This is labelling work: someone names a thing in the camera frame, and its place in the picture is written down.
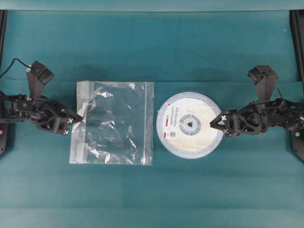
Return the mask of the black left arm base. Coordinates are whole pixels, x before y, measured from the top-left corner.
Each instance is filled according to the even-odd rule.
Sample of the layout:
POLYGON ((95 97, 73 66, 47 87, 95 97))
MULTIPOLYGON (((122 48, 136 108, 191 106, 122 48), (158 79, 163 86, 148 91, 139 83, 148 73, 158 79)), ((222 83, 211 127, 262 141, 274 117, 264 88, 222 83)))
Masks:
POLYGON ((15 124, 0 124, 0 155, 3 156, 13 149, 15 140, 15 124))

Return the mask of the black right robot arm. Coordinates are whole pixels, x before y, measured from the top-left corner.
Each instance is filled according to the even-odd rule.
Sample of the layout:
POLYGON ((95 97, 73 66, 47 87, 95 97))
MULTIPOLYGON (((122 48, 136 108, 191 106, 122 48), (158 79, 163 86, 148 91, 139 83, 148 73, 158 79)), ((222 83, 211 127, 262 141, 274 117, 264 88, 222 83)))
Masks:
POLYGON ((286 130, 304 128, 304 104, 278 98, 273 101, 251 102, 240 110, 222 111, 210 122, 210 127, 220 130, 226 137, 241 134, 259 135, 269 127, 286 130))

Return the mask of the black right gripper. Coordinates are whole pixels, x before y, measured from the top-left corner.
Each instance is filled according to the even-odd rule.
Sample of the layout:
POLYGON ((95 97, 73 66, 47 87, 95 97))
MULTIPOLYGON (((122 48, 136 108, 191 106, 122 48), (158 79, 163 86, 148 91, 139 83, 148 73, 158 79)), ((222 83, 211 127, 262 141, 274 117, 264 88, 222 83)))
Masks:
POLYGON ((286 129, 289 121, 287 108, 287 103, 281 98, 265 103, 250 103, 235 114, 220 113, 210 122, 210 127, 223 130, 226 137, 258 135, 275 126, 286 129))

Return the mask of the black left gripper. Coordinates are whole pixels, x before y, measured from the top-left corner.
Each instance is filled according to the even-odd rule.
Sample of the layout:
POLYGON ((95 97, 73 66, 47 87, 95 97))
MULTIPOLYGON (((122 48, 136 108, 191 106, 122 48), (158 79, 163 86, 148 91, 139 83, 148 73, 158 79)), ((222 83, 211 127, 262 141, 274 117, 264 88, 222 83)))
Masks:
POLYGON ((69 124, 82 121, 83 117, 53 99, 41 96, 37 99, 26 95, 12 95, 10 97, 10 121, 22 123, 30 120, 40 130, 68 135, 69 124))

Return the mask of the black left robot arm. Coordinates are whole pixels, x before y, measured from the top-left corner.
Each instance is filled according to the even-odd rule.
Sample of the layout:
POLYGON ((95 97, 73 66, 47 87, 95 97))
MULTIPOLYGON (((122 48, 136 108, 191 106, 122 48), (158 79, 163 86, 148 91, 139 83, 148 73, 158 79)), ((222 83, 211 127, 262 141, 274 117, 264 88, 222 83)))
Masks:
POLYGON ((68 135, 69 125, 82 121, 82 117, 62 103, 45 96, 0 93, 0 122, 22 123, 30 120, 36 128, 51 133, 68 135))

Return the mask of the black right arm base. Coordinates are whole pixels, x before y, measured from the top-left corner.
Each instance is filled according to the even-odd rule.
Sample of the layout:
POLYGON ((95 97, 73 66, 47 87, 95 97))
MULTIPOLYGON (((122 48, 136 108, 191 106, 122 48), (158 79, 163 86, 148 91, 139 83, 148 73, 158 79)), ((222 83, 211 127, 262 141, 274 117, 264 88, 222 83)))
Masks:
POLYGON ((292 152, 302 162, 304 161, 304 130, 294 128, 290 130, 291 148, 292 152))

